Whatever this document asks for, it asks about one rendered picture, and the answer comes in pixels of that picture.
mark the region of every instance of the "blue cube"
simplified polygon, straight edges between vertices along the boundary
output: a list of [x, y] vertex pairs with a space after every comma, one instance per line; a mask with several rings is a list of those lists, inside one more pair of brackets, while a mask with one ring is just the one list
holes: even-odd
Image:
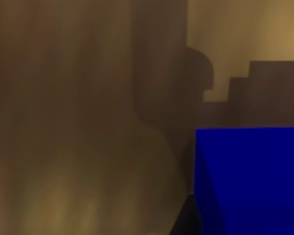
[[203, 235], [294, 235], [294, 128], [198, 129]]

